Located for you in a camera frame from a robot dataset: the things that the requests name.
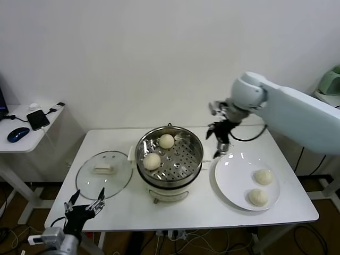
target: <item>robotic arm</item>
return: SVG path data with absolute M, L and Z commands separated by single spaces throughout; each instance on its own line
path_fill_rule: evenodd
M 50 248 L 48 248 L 46 252 L 41 253 L 45 255 L 77 255 L 78 246 L 82 240 L 81 231 L 85 222 L 93 219 L 105 205 L 104 191 L 105 189 L 103 188 L 98 199 L 90 205 L 75 206 L 75 202 L 80 194 L 80 190 L 77 190 L 77 192 L 71 196 L 69 202 L 64 203 L 65 217 L 67 219 L 67 224 L 64 226 L 64 229 L 62 230 L 60 227 L 48 227 L 42 235 L 29 236 L 29 244 L 48 245 Z
M 340 111 L 289 87 L 268 81 L 264 76 L 246 72 L 236 79 L 231 97 L 209 104 L 213 115 L 226 119 L 209 126 L 207 138 L 217 140 L 215 157 L 228 150 L 231 129 L 254 113 L 273 130 L 321 154 L 340 154 Z

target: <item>phone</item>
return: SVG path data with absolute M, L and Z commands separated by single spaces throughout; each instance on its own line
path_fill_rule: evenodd
M 31 124 L 33 130 L 38 130 L 43 126 L 49 125 L 49 121 L 42 110 L 37 110 L 34 113 L 27 114 L 27 120 Z

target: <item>power strip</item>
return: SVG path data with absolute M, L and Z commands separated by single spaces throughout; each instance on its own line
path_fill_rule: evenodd
M 157 236 L 168 236 L 170 240 L 175 241 L 179 239 L 186 240 L 188 234 L 185 230 L 157 230 Z

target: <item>white desk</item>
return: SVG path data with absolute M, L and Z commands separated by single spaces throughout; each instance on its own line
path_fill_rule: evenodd
M 240 126 L 234 134 L 240 138 L 250 138 L 258 134 L 262 126 Z M 205 140 L 206 127 L 189 128 L 202 143 L 215 152 L 216 139 Z M 75 178 L 82 164 L 93 155 L 106 150 L 119 150 L 128 154 L 148 129 L 91 130 L 87 133 L 77 156 L 66 176 L 52 209 L 45 221 L 49 227 L 53 220 L 64 215 L 63 203 L 75 193 Z M 210 170 L 201 171 L 193 182 L 187 198 L 172 204 L 154 204 L 146 193 L 141 177 L 134 170 L 126 188 L 116 196 L 106 200 L 106 205 L 96 218 L 84 225 L 84 231 L 144 231 L 170 229 L 230 228 L 275 224 L 296 224 L 317 220 L 319 215 L 306 192 L 296 178 L 277 144 L 266 131 L 251 142 L 232 140 L 230 152 L 242 149 L 266 160 L 280 180 L 281 192 L 278 202 L 263 212 L 245 211 L 226 201 L 216 193 L 209 180 Z M 90 200 L 80 196 L 77 203 L 88 204 Z M 276 233 L 280 237 L 289 228 Z M 265 240 L 258 246 L 263 249 L 273 240 Z
M 50 105 L 46 108 L 43 107 L 42 110 L 44 110 L 44 112 L 46 113 L 51 107 L 53 107 L 53 105 Z M 60 110 L 47 115 L 50 125 L 44 127 L 45 132 L 48 131 L 48 129 L 57 119 L 62 110 L 63 107 Z M 27 120 L 26 115 L 30 113 L 30 111 L 28 111 L 28 105 L 8 105 L 8 111 L 9 114 L 14 114 L 23 120 Z M 14 129 L 20 128 L 22 126 L 30 128 L 30 132 L 18 142 L 8 142 L 8 134 Z M 33 131 L 28 122 L 22 122 L 20 120 L 1 120 L 0 131 L 0 153 L 30 152 L 35 149 L 35 147 L 45 135 L 43 130 Z M 33 209 L 35 208 L 51 208 L 53 200 L 41 200 L 39 198 L 40 194 L 43 191 L 43 188 L 37 188 L 33 192 L 2 160 L 0 160 L 0 176 L 14 188 L 13 192 L 9 195 L 7 199 L 7 203 L 11 202 L 16 191 L 18 191 L 29 201 L 21 217 L 18 220 L 18 224 L 25 224 L 30 217 Z M 4 206 L 2 206 L 2 208 L 0 209 L 0 213 L 2 213 L 3 210 Z
M 317 91 L 315 91 L 314 94 L 320 101 L 324 103 L 327 103 L 333 107 L 340 106 L 340 95 L 323 95 Z M 324 189 L 322 191 L 308 192 L 309 198 L 312 200 L 330 199 L 340 213 L 340 199 L 335 193 L 338 189 L 340 189 L 340 177 L 337 176 L 330 184 L 328 184 L 328 182 L 323 178 L 319 179 L 319 182 L 324 187 Z

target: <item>blue mouse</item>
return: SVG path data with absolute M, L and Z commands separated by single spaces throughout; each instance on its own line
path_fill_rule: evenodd
M 30 132 L 28 127 L 20 127 L 18 129 L 14 129 L 11 133 L 8 134 L 7 140 L 9 142 L 18 142 L 21 138 Z

